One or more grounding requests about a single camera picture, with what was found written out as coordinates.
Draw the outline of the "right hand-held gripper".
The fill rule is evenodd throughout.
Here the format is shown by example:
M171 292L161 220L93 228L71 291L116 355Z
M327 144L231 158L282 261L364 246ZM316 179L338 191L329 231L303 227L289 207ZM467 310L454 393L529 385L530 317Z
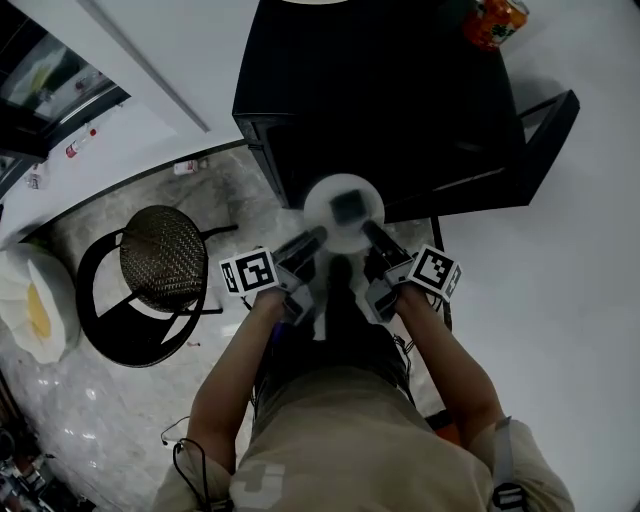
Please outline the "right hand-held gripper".
M445 303L451 301L462 274L458 262L428 244L412 256L373 220L366 221L362 231L371 244L364 266L369 283L365 300L378 322L391 321L398 289L407 283Z

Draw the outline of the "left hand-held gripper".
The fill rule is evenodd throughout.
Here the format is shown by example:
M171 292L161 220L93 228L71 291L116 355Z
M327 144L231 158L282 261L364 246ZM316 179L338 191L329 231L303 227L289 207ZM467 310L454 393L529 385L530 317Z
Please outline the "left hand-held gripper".
M276 288L286 294L286 318L300 325L315 310L309 286L296 275L322 248L327 229L316 226L297 235L277 250L277 262L268 248L258 248L223 259L219 268L227 293L244 297Z

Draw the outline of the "dark block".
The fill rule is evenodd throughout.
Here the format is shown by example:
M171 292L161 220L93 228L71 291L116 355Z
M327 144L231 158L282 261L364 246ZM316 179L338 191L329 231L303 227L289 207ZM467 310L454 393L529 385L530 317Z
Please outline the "dark block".
M368 216L366 203L357 189L334 197L329 205L334 221L338 226L347 226L360 222Z

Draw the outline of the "black mini fridge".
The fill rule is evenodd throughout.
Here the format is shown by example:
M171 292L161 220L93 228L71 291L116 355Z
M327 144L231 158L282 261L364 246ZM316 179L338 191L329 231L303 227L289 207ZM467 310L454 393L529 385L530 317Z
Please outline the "black mini fridge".
M528 205L578 115L518 111L502 55L463 34L473 0L259 0L233 117L280 204L364 178L387 222Z

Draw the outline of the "person's right forearm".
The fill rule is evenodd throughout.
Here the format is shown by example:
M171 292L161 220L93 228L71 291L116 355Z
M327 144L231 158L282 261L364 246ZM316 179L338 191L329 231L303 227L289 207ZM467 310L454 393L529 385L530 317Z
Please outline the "person's right forearm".
M496 389L476 360L430 306L425 293L405 284L395 305L420 353L464 447L504 418Z

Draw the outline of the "person's left forearm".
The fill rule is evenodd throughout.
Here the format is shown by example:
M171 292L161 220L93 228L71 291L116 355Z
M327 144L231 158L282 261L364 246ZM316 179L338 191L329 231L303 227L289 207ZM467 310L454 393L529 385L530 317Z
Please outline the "person's left forearm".
M264 290L198 390L187 438L228 473L236 468L235 442L274 326L284 315L285 293Z

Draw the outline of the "person's black shoe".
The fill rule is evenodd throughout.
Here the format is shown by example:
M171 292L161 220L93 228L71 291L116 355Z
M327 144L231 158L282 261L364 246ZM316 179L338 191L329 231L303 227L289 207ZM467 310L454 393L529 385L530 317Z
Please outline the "person's black shoe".
M349 289L352 276L353 268L345 255L335 255L331 258L327 276L327 286L330 289Z

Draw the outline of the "black wicker chair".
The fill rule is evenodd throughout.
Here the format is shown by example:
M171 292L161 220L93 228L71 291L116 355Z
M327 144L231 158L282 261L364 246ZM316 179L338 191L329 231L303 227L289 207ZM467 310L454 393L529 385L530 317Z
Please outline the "black wicker chair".
M203 315L209 257L206 240L233 232L236 224L206 231L180 210L153 205L138 211L125 227L94 242L77 271L76 307L84 334L113 363L130 368L154 366L177 352ZM99 314L94 281L101 262L119 253L129 295Z

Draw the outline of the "orange box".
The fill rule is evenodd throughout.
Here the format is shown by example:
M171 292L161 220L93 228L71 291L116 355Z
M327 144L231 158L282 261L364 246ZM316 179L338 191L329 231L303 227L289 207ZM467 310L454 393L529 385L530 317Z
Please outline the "orange box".
M456 427L453 423L450 413L443 409L426 418L431 429L443 439L454 439L456 436Z

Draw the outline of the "person's beige shirt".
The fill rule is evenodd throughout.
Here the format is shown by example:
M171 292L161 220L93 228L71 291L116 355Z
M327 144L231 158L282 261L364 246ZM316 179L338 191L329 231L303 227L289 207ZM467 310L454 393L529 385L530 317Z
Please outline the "person's beige shirt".
M294 380L255 421L232 474L196 448L181 452L152 512L487 512L495 457L513 464L529 512L575 512L529 427L488 427L469 447L434 434L405 395L355 368Z

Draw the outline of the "orange drink can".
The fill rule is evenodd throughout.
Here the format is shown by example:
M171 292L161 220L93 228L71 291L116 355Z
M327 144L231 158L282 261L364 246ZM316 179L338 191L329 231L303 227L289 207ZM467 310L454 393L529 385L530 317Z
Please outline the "orange drink can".
M474 0L462 31L477 47L497 50L528 21L529 9L523 0Z

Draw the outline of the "clear bottle red cap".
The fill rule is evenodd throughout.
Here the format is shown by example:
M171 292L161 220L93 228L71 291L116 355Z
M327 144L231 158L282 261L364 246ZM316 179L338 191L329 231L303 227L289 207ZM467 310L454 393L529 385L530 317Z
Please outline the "clear bottle red cap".
M96 128L88 128L65 148L66 156L69 159L77 156L95 138L96 135Z

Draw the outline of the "small clear cup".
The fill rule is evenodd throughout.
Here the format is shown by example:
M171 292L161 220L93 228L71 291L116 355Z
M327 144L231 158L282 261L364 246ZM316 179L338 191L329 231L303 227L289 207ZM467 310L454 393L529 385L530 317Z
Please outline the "small clear cup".
M31 190L44 190L47 188L50 175L46 162L34 164L24 175L26 186Z

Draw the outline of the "white flower-shaped cushion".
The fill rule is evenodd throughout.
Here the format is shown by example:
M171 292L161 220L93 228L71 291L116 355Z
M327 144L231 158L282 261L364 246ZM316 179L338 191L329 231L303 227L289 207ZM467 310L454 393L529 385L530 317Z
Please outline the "white flower-shaped cushion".
M28 243L0 251L0 320L40 364L60 361L77 345L75 287L50 252Z

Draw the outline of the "dark equipment pile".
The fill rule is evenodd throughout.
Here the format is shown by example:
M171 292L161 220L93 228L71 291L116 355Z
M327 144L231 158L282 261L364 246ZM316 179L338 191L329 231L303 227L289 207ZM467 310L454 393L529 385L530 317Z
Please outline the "dark equipment pile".
M34 436L16 422L0 425L0 502L14 512L50 512L42 495L54 479Z

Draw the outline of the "black window frame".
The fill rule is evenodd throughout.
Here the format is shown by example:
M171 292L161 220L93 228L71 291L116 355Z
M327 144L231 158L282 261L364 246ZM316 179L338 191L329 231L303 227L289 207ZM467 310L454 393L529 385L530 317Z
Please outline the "black window frame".
M0 199L50 150L129 98L8 0L0 0Z

